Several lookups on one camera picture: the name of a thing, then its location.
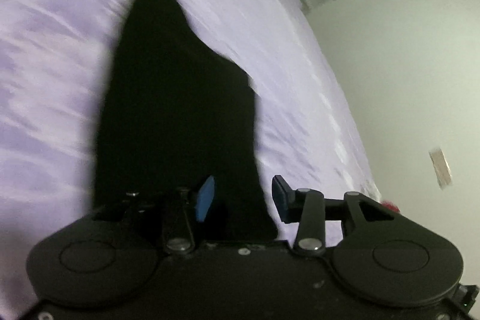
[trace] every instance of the white wall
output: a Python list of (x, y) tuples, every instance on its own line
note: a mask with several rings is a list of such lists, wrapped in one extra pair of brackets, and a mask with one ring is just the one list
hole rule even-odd
[[(335, 0), (308, 20), (345, 91), (375, 182), (454, 242), (480, 285), (480, 0)], [(453, 185), (440, 190), (429, 150)], [(472, 312), (480, 316), (480, 303)]]

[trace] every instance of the bed sheet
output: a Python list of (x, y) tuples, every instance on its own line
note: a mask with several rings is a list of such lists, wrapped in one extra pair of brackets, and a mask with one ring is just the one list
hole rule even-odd
[[(379, 200), (345, 97), (298, 0), (178, 0), (196, 34), (241, 66), (258, 94), (255, 153), (292, 187)], [(91, 140), (109, 53), (130, 0), (0, 0), (0, 316), (35, 300), (34, 243), (89, 208)], [(327, 245), (341, 240), (327, 226)]]

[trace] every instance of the blue tab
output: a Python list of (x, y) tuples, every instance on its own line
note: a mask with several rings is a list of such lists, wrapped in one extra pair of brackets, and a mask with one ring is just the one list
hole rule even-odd
[(195, 212), (197, 221), (203, 223), (207, 216), (208, 209), (212, 204), (215, 195), (215, 179), (209, 176), (205, 183), (200, 188), (197, 196), (197, 204), (195, 205)]

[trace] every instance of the metal rivet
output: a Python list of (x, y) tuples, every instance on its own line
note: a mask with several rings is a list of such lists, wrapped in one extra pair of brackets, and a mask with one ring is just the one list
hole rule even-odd
[(53, 316), (49, 312), (40, 312), (37, 316), (38, 320), (53, 320)]
[(185, 238), (170, 239), (166, 246), (172, 251), (186, 251), (191, 247), (191, 242)]
[(316, 251), (316, 250), (319, 250), (320, 248), (322, 248), (322, 242), (318, 239), (306, 238), (306, 239), (300, 240), (298, 242), (298, 246), (302, 250)]
[(248, 249), (248, 248), (240, 248), (240, 250), (238, 250), (239, 254), (240, 255), (250, 255), (251, 251)]

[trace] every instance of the circular cover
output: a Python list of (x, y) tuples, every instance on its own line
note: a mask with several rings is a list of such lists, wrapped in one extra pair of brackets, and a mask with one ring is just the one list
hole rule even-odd
[(37, 244), (27, 259), (35, 292), (59, 305), (115, 304), (144, 285), (156, 249), (128, 227), (80, 220)]
[(438, 302), (463, 272), (452, 243), (411, 222), (366, 223), (334, 249), (332, 260), (357, 294), (393, 307)]

